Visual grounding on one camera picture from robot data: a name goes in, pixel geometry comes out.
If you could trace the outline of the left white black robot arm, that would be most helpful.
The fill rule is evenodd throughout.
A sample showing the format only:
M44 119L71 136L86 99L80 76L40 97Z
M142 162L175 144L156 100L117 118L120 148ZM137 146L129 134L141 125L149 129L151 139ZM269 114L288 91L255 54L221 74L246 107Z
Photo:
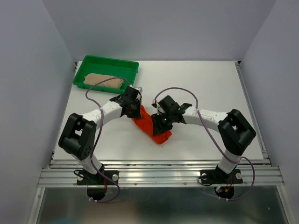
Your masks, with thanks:
M83 174L76 174L82 180L94 184L103 183L104 165L94 155L102 128L108 122L122 116L141 117L142 88L127 86L124 93L111 98L98 109L79 115L71 114L58 140L58 145L82 166Z

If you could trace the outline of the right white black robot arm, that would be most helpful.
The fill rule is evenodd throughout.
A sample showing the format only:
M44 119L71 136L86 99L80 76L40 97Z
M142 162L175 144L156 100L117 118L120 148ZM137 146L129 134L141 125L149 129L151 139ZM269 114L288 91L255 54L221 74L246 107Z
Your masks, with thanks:
M221 151L222 158L214 170L200 173L202 185L223 184L234 177L235 167L256 136L254 128L239 110L202 110L189 103L179 105L169 95L160 101L154 99L152 106L157 110L151 116L154 136L171 130L174 123L202 126L209 136L212 135L211 130L220 134L225 150Z

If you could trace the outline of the orange t shirt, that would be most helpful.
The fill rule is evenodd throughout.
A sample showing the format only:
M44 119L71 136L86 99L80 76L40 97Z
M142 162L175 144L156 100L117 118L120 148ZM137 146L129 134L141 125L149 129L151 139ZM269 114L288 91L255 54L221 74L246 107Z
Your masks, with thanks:
M171 136L171 131L167 131L165 133L158 134L154 136L154 127L151 116L146 112L143 105L141 105L141 117L140 118L132 118L133 122L139 127L147 136L149 136L156 144L165 143Z

